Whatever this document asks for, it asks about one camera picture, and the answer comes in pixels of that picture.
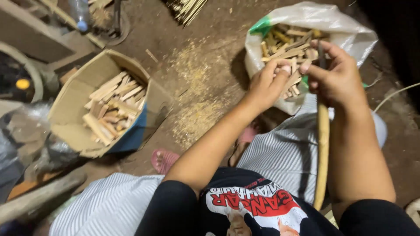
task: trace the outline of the fingernail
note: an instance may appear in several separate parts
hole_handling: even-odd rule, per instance
[[[290,72],[291,72],[291,67],[290,66],[283,66],[281,69],[284,70],[284,71],[287,71],[288,74],[290,74]]]
[[[302,73],[302,74],[305,74],[306,73],[306,71],[309,69],[309,66],[310,65],[307,65],[307,64],[302,64],[300,67],[299,67],[299,71],[300,71],[300,73]]]

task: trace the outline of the foot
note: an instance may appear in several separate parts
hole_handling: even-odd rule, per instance
[[[159,174],[166,175],[178,158],[178,154],[159,148],[152,153],[152,166]]]
[[[229,166],[235,167],[238,164],[239,160],[242,157],[242,154],[245,152],[249,144],[254,140],[255,135],[257,135],[258,133],[259,128],[255,122],[252,122],[244,129],[244,131],[238,138],[235,152],[229,158]]]

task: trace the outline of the cardboard box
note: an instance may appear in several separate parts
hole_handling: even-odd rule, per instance
[[[147,93],[143,110],[124,135],[109,146],[90,139],[92,131],[83,127],[82,116],[88,113],[84,105],[89,95],[102,84],[127,71]],[[52,105],[48,119],[51,131],[80,152],[83,157],[101,157],[105,153],[141,149],[153,135],[173,106],[173,98],[134,59],[114,50],[104,50],[82,66],[63,86]]]

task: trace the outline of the bottle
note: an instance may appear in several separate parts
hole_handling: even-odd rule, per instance
[[[88,30],[89,26],[89,4],[87,0],[68,0],[71,9],[71,16],[77,23],[81,32]]]

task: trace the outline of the bundle of sticks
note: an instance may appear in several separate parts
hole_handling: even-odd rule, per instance
[[[291,63],[291,78],[280,95],[283,99],[296,97],[301,94],[298,90],[298,85],[302,80],[299,67],[302,64],[312,64],[312,61],[318,59],[318,51],[310,48],[310,41],[312,39],[328,41],[328,37],[328,34],[317,29],[307,29],[285,24],[273,26],[266,34],[261,43],[261,60],[268,63],[272,59],[283,58]]]
[[[93,92],[84,106],[89,113],[83,116],[91,139],[108,146],[124,134],[142,111],[146,89],[123,71]]]

